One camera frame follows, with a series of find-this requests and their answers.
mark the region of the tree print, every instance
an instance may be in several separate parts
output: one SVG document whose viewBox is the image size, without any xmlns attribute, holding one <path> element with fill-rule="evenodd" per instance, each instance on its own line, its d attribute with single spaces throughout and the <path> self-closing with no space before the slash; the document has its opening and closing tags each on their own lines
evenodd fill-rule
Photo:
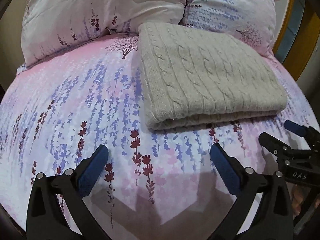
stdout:
<svg viewBox="0 0 320 240">
<path fill-rule="evenodd" d="M 32 178 L 31 178 L 31 186 L 33 186 L 34 182 L 35 182 L 35 174 L 36 174 L 36 166 L 37 166 L 37 162 L 33 161 L 33 166 L 32 166 Z"/>
<path fill-rule="evenodd" d="M 108 197 L 110 198 L 110 200 L 108 200 L 108 203 L 110 203 L 111 207 L 110 207 L 110 220 L 111 220 L 111 227 L 113 228 L 113 221 L 112 221 L 112 208 L 115 206 L 114 203 L 112 203 L 112 201 L 115 199 L 115 197 L 113 196 L 113 192 L 116 190 L 111 186 L 111 181 L 114 180 L 114 172 L 112 171 L 113 167 L 112 167 L 112 163 L 106 163 L 105 167 L 104 167 L 105 171 L 108 172 L 108 174 L 104 175 L 106 178 L 104 179 L 106 182 L 109 182 L 108 185 L 108 189 L 107 189 L 107 193 L 108 193 Z"/>
<path fill-rule="evenodd" d="M 78 135 L 81 136 L 80 140 L 78 141 L 78 149 L 76 151 L 76 159 L 75 159 L 75 164 L 76 164 L 76 167 L 78 166 L 78 163 L 81 161 L 82 159 L 82 150 L 83 150 L 83 147 L 84 147 L 84 139 L 83 139 L 83 136 L 86 134 L 86 131 L 87 131 L 87 121 L 84 121 L 81 123 L 80 127 L 82 128 L 82 130 L 79 130 L 79 133 Z"/>
<path fill-rule="evenodd" d="M 239 121 L 230 122 L 233 125 L 233 131 L 238 135 L 238 141 L 241 143 L 241 148 L 243 149 L 244 157 L 245 157 L 245 146 L 243 142 L 243 134 L 242 134 L 242 127 Z"/>
<path fill-rule="evenodd" d="M 141 162 L 146 165 L 146 167 L 142 168 L 142 170 L 143 170 L 142 174 L 148 177 L 147 184 L 146 184 L 146 189 L 149 192 L 149 201 L 152 204 L 154 204 L 155 200 L 153 199 L 152 196 L 155 193 L 155 187 L 154 187 L 155 183 L 153 182 L 153 180 L 150 179 L 150 174 L 153 174 L 153 170 L 152 170 L 153 166 L 150 163 L 151 162 L 150 155 L 142 156 L 138 152 L 138 147 L 141 146 L 140 138 L 138 137 L 139 136 L 139 130 L 132 130 L 130 136 L 132 138 L 134 138 L 134 141 L 131 142 L 130 147 L 132 149 L 135 149 L 135 152 L 133 154 L 134 156 L 133 156 L 132 160 L 133 160 L 134 164 L 136 164 L 138 167 L 141 166 Z M 139 168 L 137 168 L 134 173 L 138 174 L 139 176 L 141 175 L 141 171 L 139 170 Z"/>
<path fill-rule="evenodd" d="M 241 34 L 239 40 L 243 41 L 253 49 L 258 48 L 262 44 L 262 38 L 259 31 L 256 29 L 256 25 L 247 24 L 244 30 L 236 30 Z"/>
<path fill-rule="evenodd" d="M 138 50 L 138 36 L 135 35 L 126 35 L 123 38 L 114 39 L 113 45 L 106 47 L 110 51 L 119 51 L 123 54 L 122 59 L 133 50 Z"/>
</svg>

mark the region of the human hand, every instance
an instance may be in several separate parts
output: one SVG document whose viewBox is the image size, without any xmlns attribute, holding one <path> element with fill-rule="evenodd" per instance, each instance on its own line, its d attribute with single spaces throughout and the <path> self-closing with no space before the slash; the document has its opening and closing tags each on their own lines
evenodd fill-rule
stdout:
<svg viewBox="0 0 320 240">
<path fill-rule="evenodd" d="M 293 212 L 296 216 L 298 216 L 301 212 L 301 204 L 304 200 L 304 196 L 301 190 L 301 187 L 298 185 L 295 185 L 292 188 L 292 208 L 293 208 Z M 317 208 L 320 204 L 320 198 L 318 198 L 315 202 L 315 208 Z"/>
</svg>

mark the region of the gray knit blanket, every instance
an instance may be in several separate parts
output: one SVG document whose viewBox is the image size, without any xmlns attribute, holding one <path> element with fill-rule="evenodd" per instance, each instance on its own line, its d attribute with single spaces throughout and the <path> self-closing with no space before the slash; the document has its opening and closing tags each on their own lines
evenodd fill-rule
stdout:
<svg viewBox="0 0 320 240">
<path fill-rule="evenodd" d="M 138 49 L 148 128 L 276 115 L 286 106 L 269 66 L 231 35 L 145 23 Z"/>
</svg>

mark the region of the bed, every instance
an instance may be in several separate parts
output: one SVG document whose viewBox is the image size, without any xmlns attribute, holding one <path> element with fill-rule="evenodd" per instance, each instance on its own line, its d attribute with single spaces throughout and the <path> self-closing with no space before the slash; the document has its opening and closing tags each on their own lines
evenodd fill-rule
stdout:
<svg viewBox="0 0 320 240">
<path fill-rule="evenodd" d="M 260 133 L 306 148 L 284 121 L 319 130 L 305 96 L 272 53 L 263 60 L 288 96 L 277 116 L 149 130 L 137 40 L 116 33 L 60 51 L 23 68 L 7 90 L 0 105 L 0 203 L 22 229 L 36 174 L 75 168 L 104 144 L 108 163 L 84 202 L 112 239 L 206 239 L 235 201 L 210 160 L 212 144 L 244 167 L 272 174 L 277 163 L 261 148 Z M 58 200 L 78 231 L 63 196 Z M 259 200 L 240 231 L 249 228 Z"/>
</svg>

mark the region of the metal screw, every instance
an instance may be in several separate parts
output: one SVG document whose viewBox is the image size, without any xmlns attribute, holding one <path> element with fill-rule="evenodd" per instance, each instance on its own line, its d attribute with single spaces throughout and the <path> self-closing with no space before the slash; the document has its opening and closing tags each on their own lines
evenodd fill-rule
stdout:
<svg viewBox="0 0 320 240">
<path fill-rule="evenodd" d="M 281 178 L 283 176 L 282 172 L 281 171 L 276 171 L 276 175 Z"/>
<path fill-rule="evenodd" d="M 253 174 L 254 170 L 251 167 L 247 167 L 247 168 L 245 168 L 245 172 L 248 173 L 248 174 Z"/>
<path fill-rule="evenodd" d="M 37 179 L 41 179 L 41 178 L 43 177 L 43 175 L 44 175 L 44 174 L 43 174 L 42 172 L 38 173 L 38 174 L 37 174 Z"/>
<path fill-rule="evenodd" d="M 67 176 L 70 176 L 73 173 L 73 169 L 67 169 L 64 174 L 66 174 Z"/>
</svg>

